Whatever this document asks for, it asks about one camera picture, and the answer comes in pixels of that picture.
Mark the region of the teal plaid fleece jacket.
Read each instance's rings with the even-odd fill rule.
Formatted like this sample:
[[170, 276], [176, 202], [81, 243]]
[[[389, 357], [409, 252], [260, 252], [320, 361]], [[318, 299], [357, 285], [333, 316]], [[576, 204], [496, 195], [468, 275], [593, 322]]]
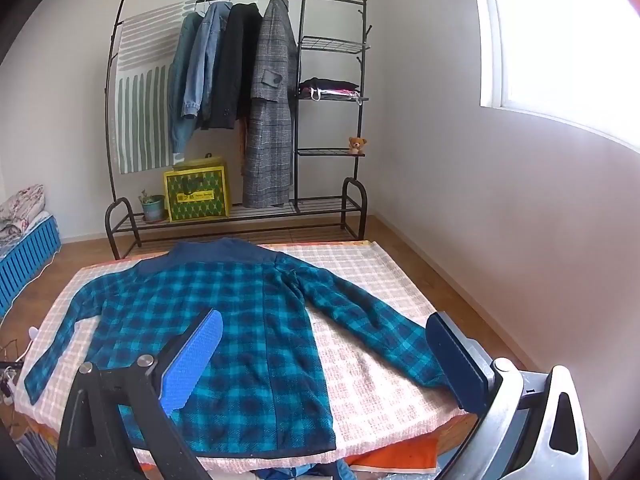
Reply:
[[221, 342], [174, 421], [201, 456], [276, 458], [335, 445], [326, 378], [308, 313], [317, 310], [415, 384], [445, 376], [424, 331], [330, 271], [244, 240], [181, 243], [161, 257], [95, 278], [76, 292], [49, 348], [25, 377], [43, 394], [76, 324], [96, 318], [87, 356], [104, 370], [155, 354], [201, 312]]

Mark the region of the folded clothes on shelf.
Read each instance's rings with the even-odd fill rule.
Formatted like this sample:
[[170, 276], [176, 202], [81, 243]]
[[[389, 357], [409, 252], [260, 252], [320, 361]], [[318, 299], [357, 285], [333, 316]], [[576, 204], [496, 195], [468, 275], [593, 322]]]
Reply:
[[326, 78], [309, 78], [298, 85], [299, 99], [311, 101], [356, 101], [360, 100], [358, 84], [350, 81]]

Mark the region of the pink checked bed cover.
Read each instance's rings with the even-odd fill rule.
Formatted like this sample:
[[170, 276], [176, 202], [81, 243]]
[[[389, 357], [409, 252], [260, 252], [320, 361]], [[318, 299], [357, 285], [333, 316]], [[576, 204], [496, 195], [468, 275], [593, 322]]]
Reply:
[[[375, 242], [280, 244], [277, 248], [354, 283], [419, 325], [435, 311]], [[360, 455], [422, 434], [439, 434], [470, 420], [470, 414], [458, 408], [447, 390], [418, 387], [316, 309], [309, 315], [326, 373], [336, 435], [335, 450], [318, 455], [320, 462]], [[60, 431], [73, 378], [98, 323], [89, 318], [76, 324], [38, 402], [29, 401], [24, 386], [16, 388], [16, 410], [46, 434]]]

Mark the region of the white power strip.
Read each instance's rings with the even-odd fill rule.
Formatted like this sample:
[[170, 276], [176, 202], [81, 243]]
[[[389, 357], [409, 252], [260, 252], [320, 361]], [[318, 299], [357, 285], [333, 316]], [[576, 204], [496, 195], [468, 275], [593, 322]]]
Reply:
[[11, 367], [3, 367], [0, 372], [0, 391], [2, 402], [6, 405], [14, 403], [17, 371]]

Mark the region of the small potted plant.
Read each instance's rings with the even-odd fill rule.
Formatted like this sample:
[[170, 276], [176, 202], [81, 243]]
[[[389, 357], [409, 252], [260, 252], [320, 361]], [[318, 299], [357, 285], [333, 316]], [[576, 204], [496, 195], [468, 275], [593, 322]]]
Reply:
[[163, 195], [152, 195], [143, 190], [139, 196], [142, 206], [143, 219], [145, 222], [154, 223], [164, 220], [165, 217], [165, 197]]

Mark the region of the yellow green patterned box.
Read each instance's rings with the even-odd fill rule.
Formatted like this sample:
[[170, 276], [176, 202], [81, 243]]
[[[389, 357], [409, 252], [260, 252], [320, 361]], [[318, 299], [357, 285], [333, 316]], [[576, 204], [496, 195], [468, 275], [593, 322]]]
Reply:
[[204, 158], [179, 162], [164, 172], [170, 222], [218, 220], [231, 212], [226, 160], [207, 153]]

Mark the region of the grey plaid long coat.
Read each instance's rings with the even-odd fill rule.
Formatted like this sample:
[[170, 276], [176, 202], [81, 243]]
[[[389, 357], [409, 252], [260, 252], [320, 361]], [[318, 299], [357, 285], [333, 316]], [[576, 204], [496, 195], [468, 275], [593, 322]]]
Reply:
[[250, 85], [243, 205], [281, 206], [290, 197], [293, 165], [293, 94], [297, 46], [288, 0], [270, 0], [260, 25]]

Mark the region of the floral folded quilt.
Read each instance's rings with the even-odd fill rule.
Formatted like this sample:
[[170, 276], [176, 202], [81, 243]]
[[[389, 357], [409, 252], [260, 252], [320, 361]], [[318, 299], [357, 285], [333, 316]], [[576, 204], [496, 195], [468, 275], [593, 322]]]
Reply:
[[16, 192], [1, 204], [2, 240], [23, 235], [46, 206], [42, 184], [34, 184]]

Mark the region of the small brown teddy bear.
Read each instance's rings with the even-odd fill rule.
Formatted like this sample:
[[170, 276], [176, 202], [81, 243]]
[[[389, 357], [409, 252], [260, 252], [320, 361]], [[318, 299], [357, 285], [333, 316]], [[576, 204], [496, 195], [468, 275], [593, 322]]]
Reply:
[[367, 140], [360, 136], [351, 136], [348, 140], [348, 152], [354, 156], [363, 154], [363, 148], [366, 146]]

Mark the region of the blue denim jacket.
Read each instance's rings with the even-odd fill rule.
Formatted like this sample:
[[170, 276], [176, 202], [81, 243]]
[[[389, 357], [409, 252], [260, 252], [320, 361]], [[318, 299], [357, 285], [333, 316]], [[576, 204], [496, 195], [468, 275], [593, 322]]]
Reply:
[[203, 18], [196, 12], [186, 14], [182, 21], [177, 49], [169, 69], [168, 118], [172, 154], [178, 156], [186, 149], [196, 125], [193, 116], [182, 116], [186, 76], [196, 33]]

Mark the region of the black coat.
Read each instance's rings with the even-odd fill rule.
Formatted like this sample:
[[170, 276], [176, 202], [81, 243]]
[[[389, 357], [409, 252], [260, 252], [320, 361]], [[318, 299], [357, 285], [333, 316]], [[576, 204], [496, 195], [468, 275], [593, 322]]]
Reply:
[[254, 75], [262, 14], [255, 3], [232, 6], [222, 37], [206, 128], [233, 129], [250, 114], [250, 87]]

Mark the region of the light blue denim shirt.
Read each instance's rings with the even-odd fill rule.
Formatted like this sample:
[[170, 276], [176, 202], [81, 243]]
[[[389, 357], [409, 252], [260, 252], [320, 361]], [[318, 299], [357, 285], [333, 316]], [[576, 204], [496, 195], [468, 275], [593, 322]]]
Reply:
[[213, 2], [198, 25], [186, 72], [183, 117], [206, 117], [209, 114], [217, 52], [231, 8], [229, 1]]

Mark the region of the grey striped white cloth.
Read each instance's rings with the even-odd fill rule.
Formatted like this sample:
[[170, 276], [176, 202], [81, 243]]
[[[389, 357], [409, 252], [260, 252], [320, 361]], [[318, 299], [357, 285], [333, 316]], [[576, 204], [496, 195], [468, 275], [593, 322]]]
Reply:
[[121, 174], [172, 163], [169, 69], [183, 20], [195, 10], [196, 3], [186, 0], [117, 21], [107, 110]]

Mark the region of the white window frame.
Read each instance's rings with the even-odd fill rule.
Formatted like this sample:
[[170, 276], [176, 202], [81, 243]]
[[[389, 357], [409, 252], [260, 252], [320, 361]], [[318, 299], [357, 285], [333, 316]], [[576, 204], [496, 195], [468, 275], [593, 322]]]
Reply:
[[628, 0], [476, 0], [480, 105], [639, 147], [639, 14]]

